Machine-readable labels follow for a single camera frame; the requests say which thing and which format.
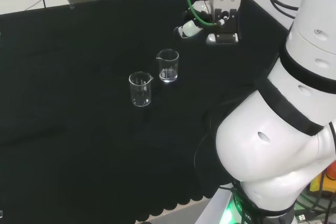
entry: table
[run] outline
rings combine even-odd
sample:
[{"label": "table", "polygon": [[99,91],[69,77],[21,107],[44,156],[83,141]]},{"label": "table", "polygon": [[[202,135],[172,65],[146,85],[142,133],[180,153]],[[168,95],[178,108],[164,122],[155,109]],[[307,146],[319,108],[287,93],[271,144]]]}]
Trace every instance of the table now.
[{"label": "table", "polygon": [[[173,29],[186,8],[101,0],[0,16],[3,223],[134,223],[228,182],[209,163],[213,141],[194,171],[202,115],[269,68],[287,31],[243,0],[239,44],[181,41]],[[167,86],[155,61],[164,48],[180,53],[179,79]],[[147,108],[130,102],[135,71],[156,79]]]}]

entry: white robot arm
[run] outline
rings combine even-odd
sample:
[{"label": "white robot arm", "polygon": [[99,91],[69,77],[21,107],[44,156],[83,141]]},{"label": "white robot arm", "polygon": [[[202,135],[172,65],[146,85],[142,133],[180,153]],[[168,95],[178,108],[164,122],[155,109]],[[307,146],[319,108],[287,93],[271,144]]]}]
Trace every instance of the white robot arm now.
[{"label": "white robot arm", "polygon": [[219,126],[218,157],[258,208],[289,212],[336,159],[336,0],[302,0],[257,87]]}]

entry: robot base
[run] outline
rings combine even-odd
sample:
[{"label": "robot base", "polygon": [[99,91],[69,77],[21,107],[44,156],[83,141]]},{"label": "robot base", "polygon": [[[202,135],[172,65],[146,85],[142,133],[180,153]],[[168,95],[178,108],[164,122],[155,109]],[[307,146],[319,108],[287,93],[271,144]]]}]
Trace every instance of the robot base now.
[{"label": "robot base", "polygon": [[[232,188],[232,184],[223,187]],[[235,201],[231,191],[218,189],[214,197],[211,199],[207,207],[202,212],[195,224],[237,224],[241,223],[241,206]],[[244,222],[252,224],[249,214],[244,214]],[[279,218],[269,217],[267,223],[278,223]],[[285,224],[298,224],[295,217],[291,220],[284,222]]]}]

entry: black band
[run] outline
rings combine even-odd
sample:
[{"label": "black band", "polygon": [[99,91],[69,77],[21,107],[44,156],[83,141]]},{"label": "black band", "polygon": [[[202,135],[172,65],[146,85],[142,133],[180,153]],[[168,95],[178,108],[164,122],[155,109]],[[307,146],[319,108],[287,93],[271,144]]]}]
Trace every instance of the black band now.
[{"label": "black band", "polygon": [[298,64],[289,55],[286,46],[281,48],[279,56],[281,63],[283,67],[286,69],[286,71],[298,81],[319,91],[330,94],[336,94],[335,80],[322,77]]},{"label": "black band", "polygon": [[311,122],[298,111],[267,77],[258,80],[256,85],[267,105],[289,125],[308,136],[314,136],[323,130],[323,126]]}]

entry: empty glass beaker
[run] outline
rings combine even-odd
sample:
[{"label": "empty glass beaker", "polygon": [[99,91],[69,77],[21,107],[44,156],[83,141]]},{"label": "empty glass beaker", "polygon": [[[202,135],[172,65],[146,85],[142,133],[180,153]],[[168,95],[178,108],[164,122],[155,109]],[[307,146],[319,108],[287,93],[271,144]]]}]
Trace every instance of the empty glass beaker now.
[{"label": "empty glass beaker", "polygon": [[179,53],[173,49],[164,49],[157,54],[159,60],[159,77],[164,82],[173,82],[177,79]]},{"label": "empty glass beaker", "polygon": [[144,107],[151,103],[151,81],[149,73],[135,72],[130,75],[131,100],[135,106]]}]

